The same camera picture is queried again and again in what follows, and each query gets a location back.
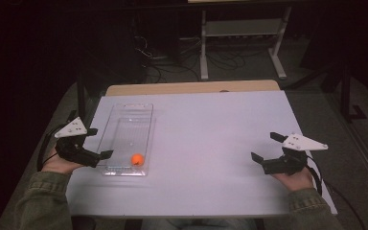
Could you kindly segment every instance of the white bracket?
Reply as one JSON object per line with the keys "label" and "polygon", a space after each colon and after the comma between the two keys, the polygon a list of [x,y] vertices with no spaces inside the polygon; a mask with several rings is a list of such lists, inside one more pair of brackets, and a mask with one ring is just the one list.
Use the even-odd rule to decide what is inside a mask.
{"label": "white bracket", "polygon": [[283,147],[291,150],[327,150],[328,146],[300,134],[291,134],[283,142]]}
{"label": "white bracket", "polygon": [[86,134],[87,130],[85,126],[82,123],[82,120],[80,117],[74,119],[74,121],[70,122],[67,126],[62,128],[60,131],[58,131],[55,134],[56,138],[60,137],[68,137],[68,136],[79,136]]}

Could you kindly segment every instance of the dark background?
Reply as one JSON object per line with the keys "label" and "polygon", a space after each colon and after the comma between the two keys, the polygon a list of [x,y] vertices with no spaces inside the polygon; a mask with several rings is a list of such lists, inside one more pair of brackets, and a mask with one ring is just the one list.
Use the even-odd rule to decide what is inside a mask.
{"label": "dark background", "polygon": [[[66,8],[72,3],[66,2]],[[65,13],[58,7],[64,9],[56,1],[0,1],[0,215],[59,100],[78,75],[92,97],[110,84],[141,83],[145,70],[134,51],[135,35],[147,36],[150,45],[171,56],[178,37],[199,35],[199,11]],[[221,11],[211,15],[222,17]],[[286,37],[301,35],[311,38],[303,67],[317,69],[346,54],[353,76],[368,86],[368,1],[294,8]]]}

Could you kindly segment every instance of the person's hand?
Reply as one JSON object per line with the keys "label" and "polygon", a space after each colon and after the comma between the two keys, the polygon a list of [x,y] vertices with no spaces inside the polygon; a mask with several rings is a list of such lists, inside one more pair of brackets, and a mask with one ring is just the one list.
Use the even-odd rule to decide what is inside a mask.
{"label": "person's hand", "polygon": [[278,173],[272,176],[282,182],[290,192],[313,188],[312,175],[307,168],[293,175]]}
{"label": "person's hand", "polygon": [[82,167],[81,164],[67,161],[58,156],[56,149],[52,148],[49,152],[48,157],[51,157],[47,162],[43,165],[42,172],[55,172],[55,173],[64,173],[71,174],[73,170]]}

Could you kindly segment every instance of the gray carpet floor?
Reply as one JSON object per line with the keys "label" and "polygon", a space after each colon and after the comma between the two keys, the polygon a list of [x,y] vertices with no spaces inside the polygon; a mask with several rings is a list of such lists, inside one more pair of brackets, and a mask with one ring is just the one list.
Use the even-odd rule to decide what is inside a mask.
{"label": "gray carpet floor", "polygon": [[[308,42],[304,38],[284,41],[279,58],[288,75],[287,80],[277,79],[268,53],[265,52],[266,45],[270,44],[270,41],[258,40],[256,42],[258,45],[247,45],[247,49],[244,50],[242,46],[234,46],[230,51],[211,52],[208,66],[209,81],[268,79],[276,80],[281,86],[291,84],[311,72],[299,67]],[[241,54],[241,57],[228,58],[238,54]],[[147,83],[197,81],[199,78],[197,55],[183,59],[180,64],[185,67],[172,66],[168,63],[171,62],[165,59],[154,61],[154,65],[148,67]],[[319,77],[296,90],[287,91],[287,97],[303,133],[312,139],[327,143],[330,147],[329,150],[312,153],[324,179],[349,200],[368,229],[368,156],[363,156],[364,151],[368,152],[368,91],[358,81],[353,80],[352,104],[359,105],[367,119],[355,120],[348,124],[338,111],[339,90],[334,93],[323,93],[319,88],[322,80],[323,77]],[[69,112],[76,108],[77,90],[76,85],[73,85],[58,105],[47,130],[63,123]],[[16,228],[13,217],[14,205],[22,197],[26,184],[35,171],[38,148],[39,145],[1,217],[0,229]],[[353,211],[343,198],[332,190],[330,192],[338,210],[337,218],[345,229],[361,229]],[[97,219],[97,223],[99,230],[123,229],[125,225],[123,219]],[[264,220],[264,224],[267,230],[289,229],[287,218],[268,218]]]}

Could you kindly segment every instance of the person's left hand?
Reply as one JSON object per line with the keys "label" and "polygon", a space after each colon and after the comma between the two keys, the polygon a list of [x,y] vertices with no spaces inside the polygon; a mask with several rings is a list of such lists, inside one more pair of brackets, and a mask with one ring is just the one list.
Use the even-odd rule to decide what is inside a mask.
{"label": "person's left hand", "polygon": [[49,152],[48,157],[53,156],[50,158],[44,165],[42,172],[55,172],[55,173],[64,173],[64,174],[71,174],[73,170],[82,167],[83,165],[67,161],[62,159],[61,157],[56,154],[56,148],[52,148]]}

